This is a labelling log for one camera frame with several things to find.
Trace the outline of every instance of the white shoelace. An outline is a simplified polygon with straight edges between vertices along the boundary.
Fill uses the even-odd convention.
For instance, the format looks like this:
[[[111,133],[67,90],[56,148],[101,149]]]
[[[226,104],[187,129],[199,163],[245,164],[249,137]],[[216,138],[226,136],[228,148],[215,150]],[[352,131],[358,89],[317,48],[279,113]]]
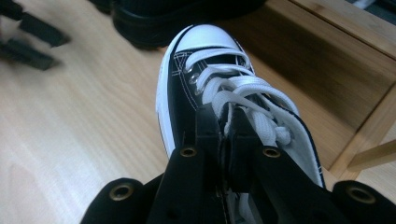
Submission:
[[[276,146],[276,142],[287,145],[290,142],[289,128],[282,126],[283,124],[279,121],[275,123],[274,116],[270,111],[246,97],[256,94],[264,102],[268,102],[263,94],[271,95],[277,103],[296,115],[298,115],[297,107],[286,94],[273,88],[263,79],[256,77],[249,70],[250,60],[244,52],[236,49],[199,50],[187,59],[184,71],[189,72],[193,65],[201,60],[220,55],[234,55],[235,64],[209,64],[201,74],[192,75],[189,83],[196,85],[195,94],[202,94],[203,104],[212,103],[213,110],[218,118],[226,104],[238,104],[247,114],[252,127],[265,146]],[[245,64],[238,64],[236,56],[242,57]],[[210,78],[213,74],[243,74],[243,76]]]

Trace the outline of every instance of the black sneaker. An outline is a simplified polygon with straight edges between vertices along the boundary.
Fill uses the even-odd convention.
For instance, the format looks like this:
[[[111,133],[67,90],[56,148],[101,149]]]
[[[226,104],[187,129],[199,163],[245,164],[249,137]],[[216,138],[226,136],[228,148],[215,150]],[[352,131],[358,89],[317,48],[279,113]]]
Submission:
[[[292,100],[256,77],[246,53],[225,31],[212,25],[190,26],[170,43],[161,65],[156,110],[170,157],[175,148],[194,145],[195,112],[211,103],[218,119],[240,107],[264,146],[279,147],[319,186],[324,186],[309,131]],[[222,130],[233,114],[228,113]],[[243,194],[239,215],[249,219]]]
[[[117,31],[139,48],[167,46],[192,24],[241,16],[264,0],[90,0],[100,10],[111,10]]]

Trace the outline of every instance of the shoe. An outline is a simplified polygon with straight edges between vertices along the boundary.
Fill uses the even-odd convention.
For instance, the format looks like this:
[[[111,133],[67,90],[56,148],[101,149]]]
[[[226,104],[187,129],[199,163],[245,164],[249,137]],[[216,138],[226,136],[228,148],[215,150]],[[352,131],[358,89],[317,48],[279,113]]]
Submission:
[[[134,46],[167,46],[188,25],[249,13],[264,0],[90,0],[100,10],[111,10],[117,31]]]
[[[241,107],[264,146],[287,151],[314,183],[324,186],[314,143],[292,100],[255,76],[248,56],[225,31],[196,25],[173,39],[161,65],[156,110],[168,157],[175,148],[194,144],[189,136],[195,132],[195,111],[205,104],[218,119],[224,110]],[[227,122],[232,117],[228,113]],[[225,125],[224,138],[227,133]],[[249,219],[241,207],[240,216]]]

